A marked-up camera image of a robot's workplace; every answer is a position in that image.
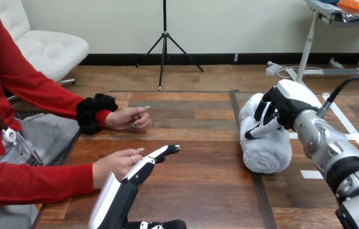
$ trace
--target robotic finger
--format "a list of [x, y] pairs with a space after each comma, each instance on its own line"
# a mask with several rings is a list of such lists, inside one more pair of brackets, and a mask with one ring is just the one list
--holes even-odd
[[264, 119], [267, 119], [268, 117], [272, 116], [273, 113], [276, 111], [276, 107], [272, 104], [269, 104], [269, 107], [267, 109], [267, 112], [265, 113]]
[[268, 115], [261, 123], [245, 133], [245, 138], [249, 140], [258, 139], [266, 134], [279, 130], [282, 125], [277, 121], [278, 113], [273, 112]]
[[[269, 91], [267, 91], [263, 96], [261, 101], [258, 104], [258, 108], [255, 110], [255, 114], [254, 114], [254, 119], [255, 121], [261, 121], [262, 118], [262, 114], [264, 113], [264, 110], [266, 109], [267, 105], [270, 105], [270, 94], [273, 91], [273, 88], [271, 88]], [[269, 109], [267, 110], [267, 113], [265, 114], [265, 117], [267, 117], [267, 115], [273, 113], [275, 110], [269, 111]]]
[[137, 162], [123, 178], [122, 183], [141, 185], [149, 177], [155, 164], [164, 162], [165, 156], [178, 153], [180, 150], [180, 147], [176, 145], [164, 146], [155, 150]]

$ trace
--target white chair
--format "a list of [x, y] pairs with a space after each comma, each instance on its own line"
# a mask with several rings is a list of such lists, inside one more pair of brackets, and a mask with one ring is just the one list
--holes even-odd
[[75, 82], [61, 79], [88, 55], [85, 40], [61, 32], [32, 31], [21, 0], [0, 0], [0, 18], [23, 56], [37, 71], [59, 84]]

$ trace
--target fingernail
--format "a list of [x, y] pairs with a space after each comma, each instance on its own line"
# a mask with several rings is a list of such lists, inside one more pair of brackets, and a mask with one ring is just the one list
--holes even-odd
[[130, 126], [129, 126], [129, 131], [130, 132], [135, 132], [136, 131], [136, 125], [134, 125], [135, 123], [132, 123], [132, 124], [130, 124]]

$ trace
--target white cord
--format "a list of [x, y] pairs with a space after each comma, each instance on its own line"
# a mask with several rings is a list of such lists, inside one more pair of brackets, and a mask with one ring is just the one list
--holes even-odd
[[[286, 66], [281, 66], [281, 65], [279, 65], [279, 67], [282, 68], [282, 71], [286, 71], [286, 69], [288, 69], [288, 68], [291, 68], [291, 69], [293, 69], [293, 70], [297, 70], [297, 71], [298, 71], [298, 68], [299, 68], [299, 66], [286, 67]], [[320, 69], [320, 70], [322, 70], [322, 68], [317, 68], [317, 67], [306, 67], [306, 69]], [[285, 79], [290, 78], [290, 76], [281, 76], [280, 73], [281, 73], [282, 71], [280, 71], [280, 72], [277, 73], [277, 75], [278, 75], [279, 77], [285, 78]]]

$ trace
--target robotic glove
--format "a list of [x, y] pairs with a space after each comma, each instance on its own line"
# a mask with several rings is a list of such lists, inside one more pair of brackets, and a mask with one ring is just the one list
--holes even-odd
[[165, 156], [179, 151], [179, 146], [169, 145], [150, 153], [143, 157], [121, 181], [117, 180], [113, 173], [110, 173], [92, 209], [89, 228], [186, 229], [185, 223], [180, 220], [166, 223], [132, 223], [127, 220], [127, 215], [138, 192], [138, 186], [149, 177], [155, 164], [164, 162]]

